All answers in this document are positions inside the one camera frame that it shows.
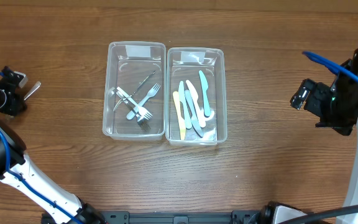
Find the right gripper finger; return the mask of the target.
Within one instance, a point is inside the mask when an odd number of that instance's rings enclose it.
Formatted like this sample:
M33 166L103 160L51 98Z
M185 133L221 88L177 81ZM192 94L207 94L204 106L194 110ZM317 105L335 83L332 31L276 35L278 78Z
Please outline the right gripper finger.
M300 98L306 98L312 89L313 89L313 80L304 79L300 85L298 96Z
M303 97L301 95L293 95L290 100L291 107L300 110L303 105Z

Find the silver metal fork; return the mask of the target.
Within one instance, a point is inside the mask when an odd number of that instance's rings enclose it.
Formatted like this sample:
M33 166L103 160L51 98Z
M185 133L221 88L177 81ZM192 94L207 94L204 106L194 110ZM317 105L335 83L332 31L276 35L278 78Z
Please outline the silver metal fork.
M127 105L127 107L130 109L131 112L135 113L135 117L137 118L137 124L144 130L144 131L148 131L150 129L150 126L148 125L148 120L149 119L145 119L145 118L141 118L139 113L136 113L134 110L134 105L126 100L124 98L124 96L118 92L118 90L116 89L116 95L118 95L121 99L123 99L123 102Z
M40 87L41 82L37 81L34 86L25 94L24 101L26 101L30 96L32 96Z

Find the pale blue plastic knife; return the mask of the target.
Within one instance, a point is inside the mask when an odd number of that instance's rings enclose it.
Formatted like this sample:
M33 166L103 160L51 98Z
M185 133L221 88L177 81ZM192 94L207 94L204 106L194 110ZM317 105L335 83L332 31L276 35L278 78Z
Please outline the pale blue plastic knife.
M211 116L211 108L209 105L208 94L207 94L208 81L207 81L206 76L202 70L199 71L199 76L200 76L201 88L202 88L202 92L203 92L204 115L206 117L210 117Z

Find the white plastic knife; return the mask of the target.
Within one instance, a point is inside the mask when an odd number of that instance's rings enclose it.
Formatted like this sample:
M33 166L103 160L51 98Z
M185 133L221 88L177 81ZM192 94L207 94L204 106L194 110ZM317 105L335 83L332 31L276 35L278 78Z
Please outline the white plastic knife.
M198 122L198 118L197 118L196 111L195 111L195 106L193 104L193 100L192 100L191 93L189 90L185 90L185 99L186 99L186 102L188 103L188 107L191 111L191 123L192 123L196 133L202 138L204 135L204 132L201 130L200 124Z

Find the light blue plastic knife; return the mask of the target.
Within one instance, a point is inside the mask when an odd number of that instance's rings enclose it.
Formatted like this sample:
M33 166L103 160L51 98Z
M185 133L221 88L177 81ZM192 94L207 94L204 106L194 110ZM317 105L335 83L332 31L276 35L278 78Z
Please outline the light blue plastic knife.
M186 102L186 98L185 98L184 81L180 81L179 87L178 87L178 93L179 93L179 97L180 97L180 102L182 103L182 106L183 106L185 127L186 127L186 129L191 129L192 123L191 123L191 118L190 118L190 114L188 111L187 102Z

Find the cream plastic knife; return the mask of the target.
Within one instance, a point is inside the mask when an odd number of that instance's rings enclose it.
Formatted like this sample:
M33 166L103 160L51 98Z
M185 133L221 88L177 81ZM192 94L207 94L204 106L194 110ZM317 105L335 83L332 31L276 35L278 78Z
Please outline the cream plastic knife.
M184 140L185 134L186 134L186 126L185 126L185 120L182 118L182 115L181 115L181 106L180 106L181 103L180 103L179 92L177 92L177 91L173 92L173 100L174 100L175 109L177 112L178 125L179 125L179 129L180 129L180 139Z

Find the black handled metal fork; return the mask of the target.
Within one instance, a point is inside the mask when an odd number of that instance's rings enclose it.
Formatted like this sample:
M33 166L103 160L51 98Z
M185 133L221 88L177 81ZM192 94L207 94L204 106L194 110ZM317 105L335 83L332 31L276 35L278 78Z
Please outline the black handled metal fork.
M132 97L132 96L134 96L141 88L142 88L142 86L144 85L144 83L148 80L148 79L150 79L150 77L152 77L154 74L155 74L155 70L150 74L150 75L148 75L140 84L139 84L139 86L136 88L136 90L131 94L131 95L129 95L130 97ZM113 111L116 111L116 109L118 108L118 106L121 104L123 102L123 99L120 99L117 103L116 103L116 105L114 106L114 109L113 109Z

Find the thin white plastic fork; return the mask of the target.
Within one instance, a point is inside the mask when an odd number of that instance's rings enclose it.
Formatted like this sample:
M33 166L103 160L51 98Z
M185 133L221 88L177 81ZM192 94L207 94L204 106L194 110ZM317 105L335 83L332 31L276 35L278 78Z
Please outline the thin white plastic fork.
M134 105L134 110L136 113L139 113L141 118L151 119L152 113L150 113L146 108L136 103L131 96L129 96L121 87L117 87L118 92L120 92L124 98L130 101Z

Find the thick white plastic fork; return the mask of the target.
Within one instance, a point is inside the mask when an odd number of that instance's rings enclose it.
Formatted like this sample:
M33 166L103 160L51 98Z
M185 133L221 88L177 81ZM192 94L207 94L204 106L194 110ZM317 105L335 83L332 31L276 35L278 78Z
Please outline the thick white plastic fork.
M161 85L156 83L147 93L147 95L139 102L140 106L144 106L145 103L150 99L153 98L159 91ZM129 112L126 116L128 120L132 120L135 117L134 112Z

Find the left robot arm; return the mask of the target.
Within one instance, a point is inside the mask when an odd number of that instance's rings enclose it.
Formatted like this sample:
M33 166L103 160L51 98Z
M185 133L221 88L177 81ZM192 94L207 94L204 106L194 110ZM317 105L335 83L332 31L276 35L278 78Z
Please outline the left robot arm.
M16 91L27 83L24 73L5 66L0 71L0 113L15 117L27 108L26 101L41 86L37 82L28 93ZM42 223L105 223L103 214L57 185L25 153L23 140L0 119L0 182L29 197L45 212Z

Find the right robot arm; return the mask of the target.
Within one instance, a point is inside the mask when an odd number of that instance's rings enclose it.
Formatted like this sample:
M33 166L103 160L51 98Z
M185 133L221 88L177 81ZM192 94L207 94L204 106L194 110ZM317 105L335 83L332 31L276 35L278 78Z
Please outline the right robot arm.
M338 65L316 53L304 51L311 61L326 67L334 74L331 85L305 79L292 96L290 104L303 108L319 117L318 128L331 128L348 136L357 131L357 146L346 199L341 208L318 213L306 213L298 208L270 202L259 213L251 216L249 223L325 223L334 218L336 223L358 223L358 49L352 58Z

